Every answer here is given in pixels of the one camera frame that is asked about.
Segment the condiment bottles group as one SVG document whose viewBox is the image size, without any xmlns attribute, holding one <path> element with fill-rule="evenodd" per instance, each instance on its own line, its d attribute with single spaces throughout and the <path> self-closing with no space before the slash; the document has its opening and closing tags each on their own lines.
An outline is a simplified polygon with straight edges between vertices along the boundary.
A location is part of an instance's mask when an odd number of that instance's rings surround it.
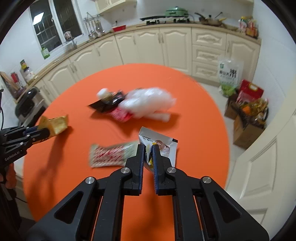
<svg viewBox="0 0 296 241">
<path fill-rule="evenodd" d="M 255 39 L 258 38 L 258 24 L 253 16 L 242 16 L 238 22 L 239 32 Z"/>
</svg>

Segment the red gift box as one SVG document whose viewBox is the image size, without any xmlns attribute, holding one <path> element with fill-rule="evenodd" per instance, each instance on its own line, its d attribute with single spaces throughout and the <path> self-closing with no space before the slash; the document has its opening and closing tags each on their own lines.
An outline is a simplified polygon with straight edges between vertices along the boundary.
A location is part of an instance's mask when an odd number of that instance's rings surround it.
<svg viewBox="0 0 296 241">
<path fill-rule="evenodd" d="M 264 90 L 259 86 L 243 79 L 239 88 L 239 94 L 236 99 L 237 103 L 255 101 L 263 96 Z"/>
</svg>

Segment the cream cabinets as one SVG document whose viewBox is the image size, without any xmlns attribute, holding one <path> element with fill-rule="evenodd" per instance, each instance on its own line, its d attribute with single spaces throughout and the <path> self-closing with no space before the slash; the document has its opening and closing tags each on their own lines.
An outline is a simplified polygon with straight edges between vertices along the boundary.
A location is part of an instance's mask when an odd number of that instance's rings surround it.
<svg viewBox="0 0 296 241">
<path fill-rule="evenodd" d="M 95 0 L 98 13 L 112 11 L 116 8 L 121 8 L 127 4 L 137 3 L 137 0 Z"/>
<path fill-rule="evenodd" d="M 151 63 L 176 69 L 198 82 L 218 86 L 222 57 L 243 62 L 242 78 L 252 81 L 261 41 L 225 28 L 201 24 L 129 27 L 88 41 L 60 56 L 27 87 L 41 87 L 51 103 L 79 80 L 103 69 L 130 63 Z"/>
</svg>

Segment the green bottle on sill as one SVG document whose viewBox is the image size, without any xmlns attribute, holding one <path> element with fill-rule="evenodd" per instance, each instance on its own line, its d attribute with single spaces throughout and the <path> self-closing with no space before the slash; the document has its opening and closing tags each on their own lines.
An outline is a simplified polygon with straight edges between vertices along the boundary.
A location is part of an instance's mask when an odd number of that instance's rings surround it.
<svg viewBox="0 0 296 241">
<path fill-rule="evenodd" d="M 41 46 L 41 53 L 44 59 L 47 59 L 50 57 L 49 50 L 45 46 Z"/>
</svg>

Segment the cream upper cabinets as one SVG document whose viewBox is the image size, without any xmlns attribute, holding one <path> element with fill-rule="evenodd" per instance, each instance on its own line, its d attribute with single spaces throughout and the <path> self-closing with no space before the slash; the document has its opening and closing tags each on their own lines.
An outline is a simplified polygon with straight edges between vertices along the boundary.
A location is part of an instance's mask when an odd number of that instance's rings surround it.
<svg viewBox="0 0 296 241">
<path fill-rule="evenodd" d="M 121 8 L 127 4 L 137 3 L 137 0 L 95 0 L 98 13 L 112 11 L 116 8 Z"/>
</svg>

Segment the black rice cooker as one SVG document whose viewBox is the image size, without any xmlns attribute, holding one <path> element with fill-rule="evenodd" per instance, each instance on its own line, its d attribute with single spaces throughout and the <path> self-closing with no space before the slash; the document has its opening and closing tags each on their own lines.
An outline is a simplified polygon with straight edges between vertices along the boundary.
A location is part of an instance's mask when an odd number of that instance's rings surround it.
<svg viewBox="0 0 296 241">
<path fill-rule="evenodd" d="M 39 93 L 40 90 L 37 87 L 32 87 L 22 95 L 22 97 L 16 104 L 15 115 L 20 121 L 20 123 L 24 123 L 27 117 L 29 116 L 30 112 L 34 109 L 34 99 L 37 97 Z"/>
</svg>

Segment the hanging utensil rack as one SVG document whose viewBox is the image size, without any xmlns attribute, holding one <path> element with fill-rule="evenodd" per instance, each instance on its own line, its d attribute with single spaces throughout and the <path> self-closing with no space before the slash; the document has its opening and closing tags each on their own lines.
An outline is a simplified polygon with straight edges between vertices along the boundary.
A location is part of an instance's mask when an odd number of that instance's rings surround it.
<svg viewBox="0 0 296 241">
<path fill-rule="evenodd" d="M 106 34 L 100 21 L 101 17 L 101 14 L 91 15 L 87 12 L 86 17 L 83 19 L 90 40 L 95 40 Z"/>
</svg>

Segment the white door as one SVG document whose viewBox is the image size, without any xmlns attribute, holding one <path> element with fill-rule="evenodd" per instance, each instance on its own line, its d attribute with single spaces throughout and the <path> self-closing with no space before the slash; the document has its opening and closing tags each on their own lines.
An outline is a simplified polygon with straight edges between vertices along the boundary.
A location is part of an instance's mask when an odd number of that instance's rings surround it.
<svg viewBox="0 0 296 241">
<path fill-rule="evenodd" d="M 295 208 L 295 81 L 259 138 L 236 160 L 226 191 L 273 238 Z"/>
</svg>

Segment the white crumpled plastic bag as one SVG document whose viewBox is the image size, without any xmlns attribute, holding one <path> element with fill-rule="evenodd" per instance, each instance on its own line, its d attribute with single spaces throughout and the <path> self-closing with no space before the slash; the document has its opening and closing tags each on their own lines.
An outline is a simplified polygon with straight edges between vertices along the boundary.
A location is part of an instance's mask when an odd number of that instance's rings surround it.
<svg viewBox="0 0 296 241">
<path fill-rule="evenodd" d="M 168 110 L 176 101 L 177 99 L 164 89 L 140 88 L 128 92 L 118 107 L 131 114 L 133 118 L 148 118 L 166 123 L 171 118 Z"/>
</svg>

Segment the steel wok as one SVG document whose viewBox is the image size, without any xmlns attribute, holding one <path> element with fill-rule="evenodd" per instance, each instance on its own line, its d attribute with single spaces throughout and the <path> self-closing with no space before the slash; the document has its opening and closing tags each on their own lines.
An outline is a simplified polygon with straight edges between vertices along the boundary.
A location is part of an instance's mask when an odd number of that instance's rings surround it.
<svg viewBox="0 0 296 241">
<path fill-rule="evenodd" d="M 199 22 L 202 25 L 208 25 L 208 26 L 214 26 L 214 27 L 219 27 L 222 25 L 223 21 L 226 20 L 227 18 L 212 18 L 211 15 L 209 15 L 207 18 L 203 15 L 201 15 L 200 13 L 196 13 L 195 15 L 199 16 Z"/>
</svg>

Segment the green white snack wrapper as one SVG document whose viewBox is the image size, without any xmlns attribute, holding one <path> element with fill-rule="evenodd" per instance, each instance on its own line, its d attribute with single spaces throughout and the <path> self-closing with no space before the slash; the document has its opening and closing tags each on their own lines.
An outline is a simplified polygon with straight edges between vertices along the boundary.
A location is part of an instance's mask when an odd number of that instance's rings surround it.
<svg viewBox="0 0 296 241">
<path fill-rule="evenodd" d="M 127 159 L 136 155 L 138 144 L 138 141 L 108 147 L 92 144 L 88 158 L 89 166 L 91 168 L 125 166 Z"/>
</svg>

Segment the sink faucet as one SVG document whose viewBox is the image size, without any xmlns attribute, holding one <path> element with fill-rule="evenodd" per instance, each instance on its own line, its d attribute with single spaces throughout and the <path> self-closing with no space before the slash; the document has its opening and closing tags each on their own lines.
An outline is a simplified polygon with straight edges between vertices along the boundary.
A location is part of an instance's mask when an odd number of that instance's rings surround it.
<svg viewBox="0 0 296 241">
<path fill-rule="evenodd" d="M 70 31 L 66 31 L 66 32 L 64 33 L 64 37 L 65 37 L 66 43 L 71 42 L 72 45 L 73 45 L 73 48 L 74 48 L 74 49 L 77 48 L 77 43 L 74 41 L 74 37 L 72 36 L 72 34 L 71 34 Z"/>
</svg>

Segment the red basin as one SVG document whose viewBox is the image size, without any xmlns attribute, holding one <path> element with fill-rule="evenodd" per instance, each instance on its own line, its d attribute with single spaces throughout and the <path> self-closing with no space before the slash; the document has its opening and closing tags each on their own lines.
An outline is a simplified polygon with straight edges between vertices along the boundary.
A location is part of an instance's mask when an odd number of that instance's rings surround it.
<svg viewBox="0 0 296 241">
<path fill-rule="evenodd" d="M 126 25 L 115 26 L 115 27 L 112 28 L 112 30 L 114 32 L 120 32 L 120 31 L 125 30 L 125 29 L 126 29 Z"/>
</svg>

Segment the glass jar yellow lid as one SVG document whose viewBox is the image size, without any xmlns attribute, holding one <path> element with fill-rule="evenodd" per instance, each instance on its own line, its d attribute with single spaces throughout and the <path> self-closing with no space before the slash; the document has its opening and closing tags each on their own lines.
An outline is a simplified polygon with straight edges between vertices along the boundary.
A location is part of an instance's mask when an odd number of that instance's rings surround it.
<svg viewBox="0 0 296 241">
<path fill-rule="evenodd" d="M 27 65 L 27 63 L 25 62 L 25 60 L 21 60 L 20 61 L 20 65 L 21 65 L 21 74 L 22 74 L 22 77 L 24 78 L 24 80 L 25 80 L 26 83 L 29 83 L 29 81 L 34 78 L 35 74 L 29 68 L 29 66 Z"/>
</svg>

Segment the red snack wrapper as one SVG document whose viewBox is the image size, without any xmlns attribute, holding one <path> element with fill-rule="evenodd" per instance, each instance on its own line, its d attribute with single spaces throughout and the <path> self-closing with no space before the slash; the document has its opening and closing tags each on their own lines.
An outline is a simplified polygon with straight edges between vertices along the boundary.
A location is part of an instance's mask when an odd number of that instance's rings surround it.
<svg viewBox="0 0 296 241">
<path fill-rule="evenodd" d="M 120 122 L 127 122 L 130 120 L 133 116 L 133 114 L 129 113 L 128 111 L 121 109 L 121 108 L 115 108 L 113 111 L 110 112 L 110 115 L 112 118 L 114 118 L 116 121 Z"/>
</svg>

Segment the green electric pot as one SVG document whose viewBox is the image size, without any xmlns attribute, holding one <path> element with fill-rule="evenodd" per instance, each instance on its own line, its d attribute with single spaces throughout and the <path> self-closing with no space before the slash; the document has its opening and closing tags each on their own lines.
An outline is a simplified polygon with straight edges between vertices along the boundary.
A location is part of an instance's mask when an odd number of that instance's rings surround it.
<svg viewBox="0 0 296 241">
<path fill-rule="evenodd" d="M 169 8 L 165 11 L 166 17 L 188 17 L 189 13 L 186 9 L 175 6 L 173 8 Z"/>
</svg>

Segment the black gas stove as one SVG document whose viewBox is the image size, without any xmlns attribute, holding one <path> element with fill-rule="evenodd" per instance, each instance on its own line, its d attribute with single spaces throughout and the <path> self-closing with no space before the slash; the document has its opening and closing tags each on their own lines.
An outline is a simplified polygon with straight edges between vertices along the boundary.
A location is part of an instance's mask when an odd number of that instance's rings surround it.
<svg viewBox="0 0 296 241">
<path fill-rule="evenodd" d="M 148 25 L 157 24 L 176 24 L 176 23 L 191 23 L 192 21 L 187 16 L 148 16 L 140 18 L 141 21 Z"/>
</svg>

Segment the white rice bag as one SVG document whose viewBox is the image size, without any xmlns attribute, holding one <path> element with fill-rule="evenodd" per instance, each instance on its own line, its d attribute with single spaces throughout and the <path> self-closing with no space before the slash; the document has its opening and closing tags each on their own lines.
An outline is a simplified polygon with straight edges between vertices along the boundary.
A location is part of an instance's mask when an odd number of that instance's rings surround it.
<svg viewBox="0 0 296 241">
<path fill-rule="evenodd" d="M 230 97 L 235 93 L 242 79 L 243 65 L 242 60 L 229 57 L 218 59 L 219 89 L 223 96 Z"/>
</svg>

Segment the kitchen window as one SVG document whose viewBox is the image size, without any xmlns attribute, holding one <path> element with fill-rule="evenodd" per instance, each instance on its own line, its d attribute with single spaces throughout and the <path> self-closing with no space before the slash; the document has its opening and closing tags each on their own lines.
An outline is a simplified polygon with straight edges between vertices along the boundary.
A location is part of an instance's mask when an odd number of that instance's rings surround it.
<svg viewBox="0 0 296 241">
<path fill-rule="evenodd" d="M 70 32 L 74 39 L 84 34 L 77 1 L 34 1 L 29 10 L 42 49 L 52 52 L 69 43 L 64 36 L 66 32 Z"/>
</svg>

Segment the orange round table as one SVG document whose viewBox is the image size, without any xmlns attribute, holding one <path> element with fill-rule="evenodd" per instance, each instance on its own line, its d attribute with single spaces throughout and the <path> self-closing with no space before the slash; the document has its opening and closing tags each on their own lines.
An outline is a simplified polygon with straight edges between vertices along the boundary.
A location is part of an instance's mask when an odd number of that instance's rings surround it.
<svg viewBox="0 0 296 241">
<path fill-rule="evenodd" d="M 129 92 L 158 87 L 177 99 L 167 123 L 141 118 L 125 123 L 88 107 L 102 88 Z M 26 240 L 202 240 L 201 207 L 213 207 L 211 187 L 224 187 L 229 142 L 210 95 L 189 76 L 153 64 L 97 72 L 57 97 L 45 111 L 69 116 L 69 128 L 25 157 L 23 188 L 36 224 Z M 157 195 L 144 165 L 142 193 L 125 195 L 127 167 L 91 168 L 92 144 L 135 141 L 141 127 L 178 140 L 175 167 L 167 169 L 172 195 Z"/>
</svg>

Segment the cream lower cabinets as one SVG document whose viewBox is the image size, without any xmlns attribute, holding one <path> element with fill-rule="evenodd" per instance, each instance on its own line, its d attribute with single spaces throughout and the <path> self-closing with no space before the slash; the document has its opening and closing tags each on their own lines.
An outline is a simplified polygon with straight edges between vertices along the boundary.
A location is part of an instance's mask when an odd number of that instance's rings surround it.
<svg viewBox="0 0 296 241">
<path fill-rule="evenodd" d="M 201 24 L 129 27 L 88 41 L 60 56 L 27 87 L 41 87 L 51 103 L 79 80 L 103 69 L 130 63 L 151 63 L 176 69 L 198 82 L 218 86 L 222 57 L 243 62 L 242 78 L 252 81 L 261 41 L 225 28 Z"/>
</svg>

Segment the brown cardboard box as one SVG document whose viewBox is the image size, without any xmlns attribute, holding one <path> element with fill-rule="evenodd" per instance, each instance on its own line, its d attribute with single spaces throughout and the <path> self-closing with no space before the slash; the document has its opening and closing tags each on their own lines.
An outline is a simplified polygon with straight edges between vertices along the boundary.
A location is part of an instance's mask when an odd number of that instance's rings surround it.
<svg viewBox="0 0 296 241">
<path fill-rule="evenodd" d="M 264 128 L 259 128 L 251 124 L 243 124 L 240 116 L 234 120 L 233 144 L 243 149 L 248 149 L 264 132 Z"/>
</svg>

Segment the yellow chip bag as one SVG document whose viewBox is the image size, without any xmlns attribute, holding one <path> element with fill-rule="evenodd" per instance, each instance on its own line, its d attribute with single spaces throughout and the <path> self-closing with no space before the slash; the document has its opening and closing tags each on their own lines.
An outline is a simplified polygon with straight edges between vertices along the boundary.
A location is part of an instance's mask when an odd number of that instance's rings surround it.
<svg viewBox="0 0 296 241">
<path fill-rule="evenodd" d="M 41 116 L 37 130 L 42 130 L 44 128 L 49 131 L 49 138 L 55 137 L 60 133 L 64 132 L 68 128 L 68 115 L 59 116 L 56 118 L 47 118 L 46 116 Z"/>
</svg>

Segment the black snack wrapper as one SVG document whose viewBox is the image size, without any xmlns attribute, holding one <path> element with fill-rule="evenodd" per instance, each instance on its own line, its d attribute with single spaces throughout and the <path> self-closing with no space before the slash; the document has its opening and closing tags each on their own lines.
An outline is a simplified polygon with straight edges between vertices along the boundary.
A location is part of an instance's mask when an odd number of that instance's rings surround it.
<svg viewBox="0 0 296 241">
<path fill-rule="evenodd" d="M 125 94 L 122 91 L 110 92 L 107 88 L 103 88 L 97 93 L 97 98 L 98 101 L 89 104 L 88 107 L 100 113 L 107 113 L 116 109 L 125 100 Z"/>
</svg>

